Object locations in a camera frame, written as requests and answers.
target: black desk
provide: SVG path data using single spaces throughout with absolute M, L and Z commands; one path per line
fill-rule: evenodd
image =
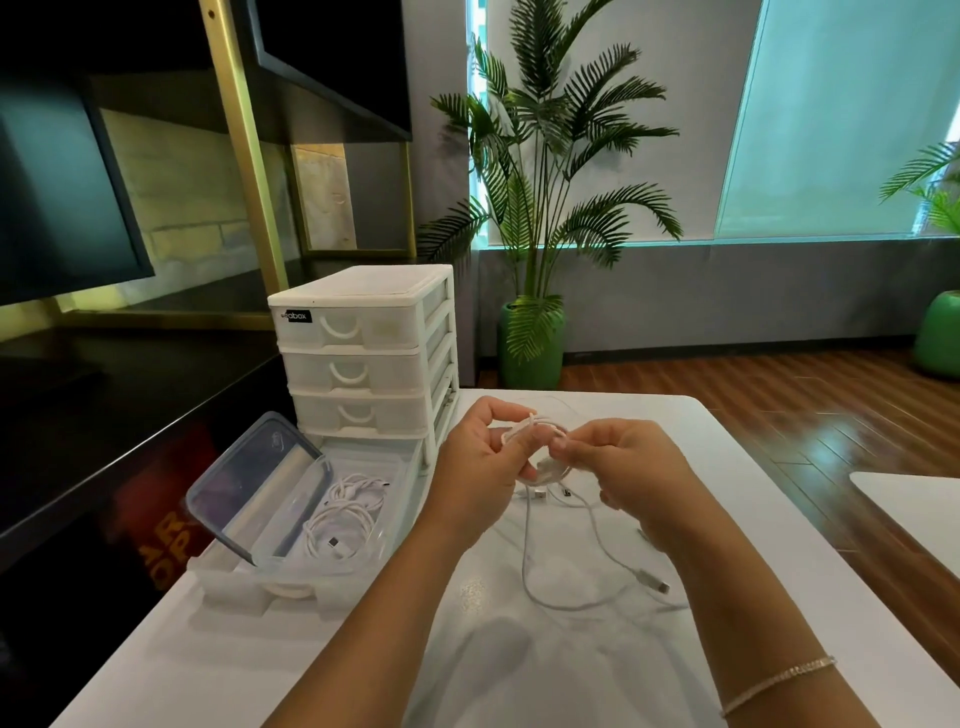
M 2 412 L 0 571 L 101 501 L 177 424 L 278 359 L 271 331 L 55 329 L 0 344 L 0 355 L 76 356 L 103 371 Z M 282 366 L 275 374 L 282 383 Z
M 212 458 L 293 405 L 272 331 L 59 329 L 0 355 L 101 370 L 0 411 L 0 716 L 43 726 L 162 596 L 142 549 L 110 532 L 121 487 L 197 431 Z

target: green pot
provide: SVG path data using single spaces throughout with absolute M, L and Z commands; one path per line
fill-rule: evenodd
M 960 291 L 944 291 L 930 304 L 913 358 L 926 372 L 960 377 Z
M 564 365 L 566 317 L 562 312 L 557 314 L 553 335 L 540 356 L 517 361 L 507 351 L 507 327 L 510 324 L 512 305 L 507 303 L 500 309 L 500 320 L 496 326 L 496 358 L 500 386 L 507 389 L 556 389 L 560 384 L 560 369 Z

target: label sticker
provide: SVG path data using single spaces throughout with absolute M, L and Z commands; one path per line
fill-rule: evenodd
M 312 324 L 313 316 L 310 315 L 308 308 L 288 308 L 280 314 L 280 318 L 286 319 L 291 324 Z

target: table surface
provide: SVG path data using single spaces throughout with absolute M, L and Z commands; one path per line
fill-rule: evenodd
M 743 528 L 825 648 L 884 726 L 953 726 L 960 689 L 698 401 L 688 397 L 467 390 L 460 412 L 494 394 L 575 426 L 598 417 L 659 422 Z M 596 500 L 595 480 L 571 487 Z M 600 553 L 582 509 L 549 501 L 531 515 L 529 585 L 578 603 L 630 576 Z M 715 726 L 716 691 L 688 611 L 667 612 L 640 587 L 581 613 L 548 612 L 520 586 L 524 502 L 455 571 L 437 613 L 407 724 L 412 726 Z M 621 559 L 672 567 L 621 513 L 596 510 Z M 342 615 L 275 602 L 262 617 L 203 603 L 188 573 L 54 723 L 57 728 L 259 726 L 334 633 Z
M 960 478 L 850 473 L 850 480 L 960 579 Z

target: drawer handle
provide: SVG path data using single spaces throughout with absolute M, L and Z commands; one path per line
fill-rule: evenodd
M 337 411 L 340 412 L 340 416 L 343 417 L 347 422 L 354 423 L 355 425 L 365 425 L 366 423 L 370 422 L 373 419 L 372 408 L 370 410 L 370 414 L 367 415 L 366 417 L 354 417 L 349 412 L 347 412 L 346 409 L 344 409 L 344 406 L 342 404 L 337 405 Z
M 367 378 L 367 365 L 363 365 L 363 373 L 360 376 L 343 376 L 337 371 L 337 363 L 335 361 L 331 361 L 330 373 L 333 375 L 333 378 L 339 381 L 341 384 L 359 384 Z
M 334 327 L 332 327 L 330 324 L 328 324 L 328 323 L 326 322 L 326 317 L 325 317 L 325 316 L 321 316 L 321 317 L 320 317 L 320 325 L 321 325 L 322 327 L 324 327 L 324 330 L 325 330 L 328 334 L 330 334 L 330 336 L 332 336 L 332 337 L 335 338 L 335 339 L 352 339 L 354 336 L 356 336 L 358 333 L 360 333 L 360 322 L 359 322 L 359 321 L 357 321 L 357 322 L 353 325 L 353 328 L 352 328 L 350 331 L 348 331 L 347 333 L 342 333 L 341 331 L 338 331 L 336 328 L 334 328 Z

